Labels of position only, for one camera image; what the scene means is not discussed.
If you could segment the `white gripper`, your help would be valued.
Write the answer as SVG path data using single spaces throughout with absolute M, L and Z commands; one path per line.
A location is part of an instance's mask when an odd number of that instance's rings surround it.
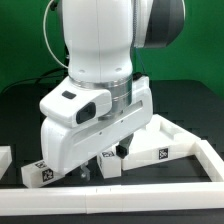
M 82 88 L 108 90 L 112 108 L 107 114 L 75 128 L 46 116 L 41 127 L 42 155 L 47 166 L 60 174 L 81 165 L 81 178 L 89 181 L 89 159 L 118 142 L 116 155 L 124 159 L 129 154 L 133 133 L 151 120 L 153 106 L 149 78 L 127 76 L 114 81 L 69 78 Z

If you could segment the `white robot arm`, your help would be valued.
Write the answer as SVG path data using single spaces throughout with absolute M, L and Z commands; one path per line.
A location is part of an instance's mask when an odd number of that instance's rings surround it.
M 184 0 L 61 0 L 67 77 L 40 102 L 42 155 L 65 175 L 117 146 L 126 154 L 153 114 L 149 79 L 134 75 L 134 48 L 163 48 L 180 34 Z

